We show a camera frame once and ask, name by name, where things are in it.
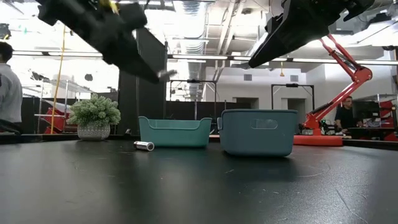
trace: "white shirt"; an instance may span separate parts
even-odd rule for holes
[[[21,106],[21,82],[9,65],[0,63],[0,119],[22,122]]]

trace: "workbench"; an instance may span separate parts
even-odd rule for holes
[[[396,223],[398,151],[294,146],[286,158],[132,141],[0,146],[0,223]]]

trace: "ceiling light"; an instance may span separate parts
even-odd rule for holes
[[[49,52],[49,55],[51,56],[61,56],[62,52]],[[96,52],[64,52],[63,56],[69,56],[69,57],[102,57],[101,53],[96,53]]]
[[[38,51],[21,51],[21,50],[15,50],[12,53],[13,55],[43,55],[42,52]]]
[[[337,63],[334,59],[316,59],[316,58],[293,58],[293,62],[305,63]]]
[[[234,60],[244,60],[244,61],[248,61],[250,60],[250,57],[234,57]]]
[[[272,60],[273,62],[286,62],[287,58],[275,58]]]
[[[172,55],[173,58],[177,59],[198,59],[198,60],[226,60],[227,56],[217,55]]]
[[[398,61],[385,60],[357,60],[356,63],[361,65],[398,65]]]
[[[190,62],[190,63],[206,63],[206,60],[196,60],[196,59],[180,59],[178,62]]]

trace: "ceiling pipe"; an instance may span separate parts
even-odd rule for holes
[[[239,2],[239,6],[238,9],[236,10],[235,13],[235,18],[231,21],[231,27],[229,28],[229,33],[228,33],[228,37],[226,39],[226,43],[224,45],[224,49],[223,49],[223,55],[227,53],[229,45],[232,41],[232,37],[235,34],[235,28],[236,28],[236,23],[239,20],[240,15],[242,14],[242,10],[243,10],[243,5],[246,1],[240,1]]]
[[[183,36],[187,39],[203,39],[206,35],[206,17],[207,17],[207,2],[195,1],[180,1],[174,2],[176,12],[182,15],[181,26]],[[203,55],[205,53],[206,42],[180,42],[181,51],[183,54]],[[187,63],[188,79],[200,79],[201,64],[200,63]],[[189,95],[197,95],[201,86],[187,84]]]
[[[228,5],[228,8],[227,8],[227,15],[226,15],[225,21],[222,22],[222,24],[224,24],[224,25],[223,25],[223,28],[221,30],[220,41],[218,42],[216,55],[220,54],[221,48],[223,47],[224,39],[226,37],[226,33],[227,33],[228,29],[229,29],[229,25],[230,25],[231,20],[232,20],[232,13],[234,12],[234,7],[235,7],[235,3],[233,1],[230,1],[229,5]]]

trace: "teal basket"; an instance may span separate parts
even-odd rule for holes
[[[288,156],[297,111],[224,110],[217,119],[223,149],[237,156]]]
[[[210,128],[211,118],[179,121],[139,117],[141,141],[153,142],[155,147],[206,147]]]

